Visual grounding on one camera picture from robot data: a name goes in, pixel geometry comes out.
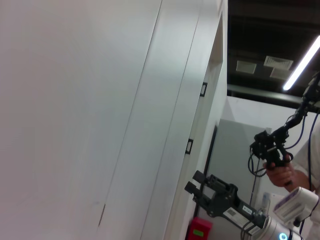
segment ceiling light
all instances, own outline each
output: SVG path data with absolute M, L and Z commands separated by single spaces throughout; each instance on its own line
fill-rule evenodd
M 316 38 L 306 55 L 303 57 L 302 61 L 299 63 L 299 65 L 296 67 L 292 75 L 289 77 L 288 81 L 283 86 L 283 90 L 289 90 L 292 85 L 296 82 L 300 74 L 303 72 L 303 70 L 306 68 L 310 60 L 313 58 L 313 56 L 316 54 L 318 49 L 320 48 L 320 36 Z

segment ceiling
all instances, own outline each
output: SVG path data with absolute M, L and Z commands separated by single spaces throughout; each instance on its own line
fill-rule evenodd
M 292 60 L 289 70 L 294 70 L 318 35 L 318 0 L 229 0 L 228 84 L 301 97 L 313 74 L 320 71 L 320 50 L 296 84 L 285 92 L 282 86 L 286 80 L 270 77 L 273 68 L 264 66 L 264 62 L 266 56 Z M 236 71 L 238 61 L 256 64 L 254 74 Z M 287 106 L 265 97 L 228 94 Z

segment person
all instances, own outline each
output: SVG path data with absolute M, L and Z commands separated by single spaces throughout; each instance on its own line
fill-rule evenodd
M 310 156 L 312 191 L 315 191 L 315 194 L 320 197 L 320 125 L 314 128 L 311 135 Z M 296 187 L 309 189 L 308 140 L 291 163 L 288 163 L 285 167 L 275 167 L 273 170 L 267 169 L 266 174 L 275 186 L 284 187 L 289 192 Z M 320 204 L 312 212 L 310 220 L 313 225 L 307 240 L 320 240 Z

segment label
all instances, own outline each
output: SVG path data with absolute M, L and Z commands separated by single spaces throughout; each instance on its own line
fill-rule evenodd
M 199 237 L 203 237 L 205 234 L 203 231 L 199 231 L 199 230 L 193 230 L 193 234 Z
M 252 210 L 250 210 L 249 208 L 247 208 L 246 206 L 243 206 L 242 210 L 246 211 L 248 214 L 252 214 Z
M 236 225 L 238 225 L 240 228 L 243 228 L 246 223 L 249 222 L 249 219 L 246 217 L 242 216 L 239 212 L 234 210 L 232 207 L 230 207 L 227 211 L 223 213 L 228 219 L 230 219 L 232 222 L 234 222 Z M 251 222 L 249 223 L 244 230 L 250 228 L 254 224 Z M 253 229 L 251 229 L 248 233 L 253 235 L 256 232 L 260 230 L 260 227 L 255 226 Z

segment door hinge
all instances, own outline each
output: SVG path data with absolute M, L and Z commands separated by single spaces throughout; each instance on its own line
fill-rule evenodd
M 101 213 L 101 217 L 100 217 L 100 221 L 99 221 L 99 225 L 98 225 L 98 227 L 99 227 L 99 226 L 100 226 L 100 224 L 101 224 L 101 220 L 102 220 L 102 216 L 104 215 L 105 208 L 106 208 L 106 204 L 104 204 L 104 206 L 103 206 L 103 209 L 102 209 L 102 213 Z
M 191 153 L 191 149 L 192 149 L 192 145 L 194 144 L 193 139 L 188 140 L 188 143 L 186 145 L 186 149 L 185 149 L 185 154 L 190 154 Z
M 203 82 L 203 83 L 202 83 L 201 92 L 200 92 L 200 97 L 204 97 L 204 96 L 206 95 L 207 86 L 208 86 L 208 83 L 207 83 L 207 82 Z

